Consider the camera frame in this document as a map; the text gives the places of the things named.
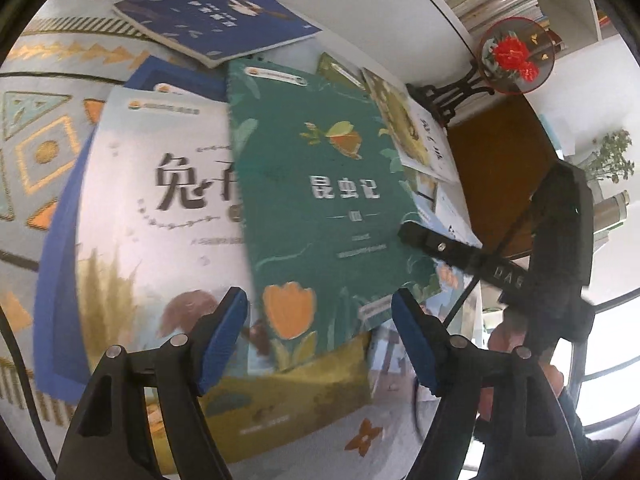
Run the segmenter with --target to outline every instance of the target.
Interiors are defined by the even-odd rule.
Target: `fan stand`
[[[462,78],[440,88],[434,85],[406,86],[409,95],[441,124],[447,126],[456,116],[456,108],[475,94],[486,92],[494,95],[495,90],[489,86],[478,86],[483,83],[478,73],[478,62],[471,61],[471,70]]]

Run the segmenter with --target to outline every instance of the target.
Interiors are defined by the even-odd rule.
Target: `green plant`
[[[636,165],[626,160],[623,155],[631,145],[631,136],[626,130],[621,129],[607,134],[602,139],[600,149],[578,164],[578,167],[584,170],[588,180],[610,179],[614,184],[619,183],[621,177],[623,180],[628,180],[634,174]]]

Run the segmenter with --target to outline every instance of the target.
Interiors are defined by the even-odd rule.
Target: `decorative fan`
[[[544,83],[553,70],[556,52],[546,30],[527,18],[495,23],[480,41],[479,71],[503,94],[526,94]]]

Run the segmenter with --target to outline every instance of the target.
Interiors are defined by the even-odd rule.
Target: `red flower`
[[[527,45],[518,38],[509,36],[498,42],[492,50],[495,62],[505,70],[519,70],[529,57]]]
[[[520,77],[529,83],[536,80],[540,74],[540,69],[530,61],[525,61],[520,67]]]

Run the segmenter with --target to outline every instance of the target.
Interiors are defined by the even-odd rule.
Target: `screw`
[[[187,341],[189,340],[189,338],[187,337],[186,334],[177,334],[174,335],[171,338],[171,345],[172,346],[182,346],[184,345]]]
[[[461,335],[452,335],[449,342],[453,348],[466,348],[466,345],[469,343],[469,341]]]
[[[526,346],[518,346],[516,348],[516,354],[521,359],[529,359],[531,357],[531,350],[529,350]]]
[[[113,345],[107,348],[107,351],[104,353],[107,357],[113,359],[114,357],[118,357],[122,352],[122,346]]]

